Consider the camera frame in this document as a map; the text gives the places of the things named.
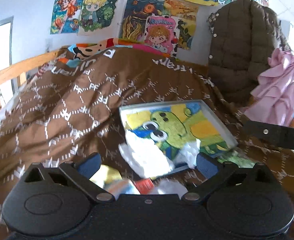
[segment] wooden bed frame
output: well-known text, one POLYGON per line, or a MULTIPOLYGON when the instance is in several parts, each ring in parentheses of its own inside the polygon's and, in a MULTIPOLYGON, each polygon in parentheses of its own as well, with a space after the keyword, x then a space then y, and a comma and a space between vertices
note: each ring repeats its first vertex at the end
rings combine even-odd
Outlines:
MULTIPOLYGON (((0 71, 0 85, 4 82, 11 80, 13 78, 17 78, 18 87, 20 87, 23 83, 26 82, 26 72, 42 66, 46 62, 55 59, 62 53, 66 51, 68 46, 63 46, 60 49, 54 50, 52 52, 48 52, 36 57, 32 57, 16 64, 11 65, 0 71)), ((290 127, 294 128, 294 119, 292 120, 290 127)))

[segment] metal bolt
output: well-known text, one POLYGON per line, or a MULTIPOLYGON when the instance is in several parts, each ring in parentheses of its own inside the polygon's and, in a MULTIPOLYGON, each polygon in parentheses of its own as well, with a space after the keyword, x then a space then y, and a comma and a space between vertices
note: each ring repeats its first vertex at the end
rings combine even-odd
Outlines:
POLYGON ((100 200, 100 201, 109 201, 112 199, 112 195, 110 193, 99 193, 97 196, 96 196, 97 200, 100 200))
POLYGON ((185 199, 188 201, 196 201, 200 199, 199 194, 194 193, 194 192, 188 192, 184 195, 185 199))

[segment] crumpled white paper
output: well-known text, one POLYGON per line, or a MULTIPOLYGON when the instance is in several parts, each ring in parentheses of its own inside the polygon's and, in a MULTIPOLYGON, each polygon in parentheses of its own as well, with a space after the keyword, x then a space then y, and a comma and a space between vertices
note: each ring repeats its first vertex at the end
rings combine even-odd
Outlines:
POLYGON ((175 168, 152 139, 140 138, 129 130, 125 137, 127 144, 119 145, 120 154, 140 177, 161 176, 175 168))
POLYGON ((159 184, 152 188, 148 194, 177 194, 179 198, 182 198, 187 192, 186 187, 178 181, 161 179, 159 184))
POLYGON ((188 167, 194 169, 196 166, 196 158, 200 149, 200 140, 187 142, 174 159, 174 164, 187 163, 188 167))

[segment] window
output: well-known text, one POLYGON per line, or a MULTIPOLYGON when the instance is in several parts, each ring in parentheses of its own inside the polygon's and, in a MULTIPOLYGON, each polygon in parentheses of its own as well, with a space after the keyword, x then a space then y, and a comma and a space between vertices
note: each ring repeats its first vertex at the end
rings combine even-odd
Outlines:
MULTIPOLYGON (((0 22, 0 70, 11 64, 11 37, 13 17, 0 22)), ((3 107, 13 97, 11 80, 0 85, 0 103, 3 107)))

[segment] puffer jacket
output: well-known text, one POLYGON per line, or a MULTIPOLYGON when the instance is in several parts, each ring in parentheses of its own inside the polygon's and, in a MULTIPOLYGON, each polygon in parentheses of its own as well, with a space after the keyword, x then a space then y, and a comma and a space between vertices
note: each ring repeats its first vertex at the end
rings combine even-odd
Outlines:
POLYGON ((237 0, 209 17, 213 34, 209 76, 228 102, 246 106, 257 76, 275 48, 290 50, 276 13, 253 0, 237 0))

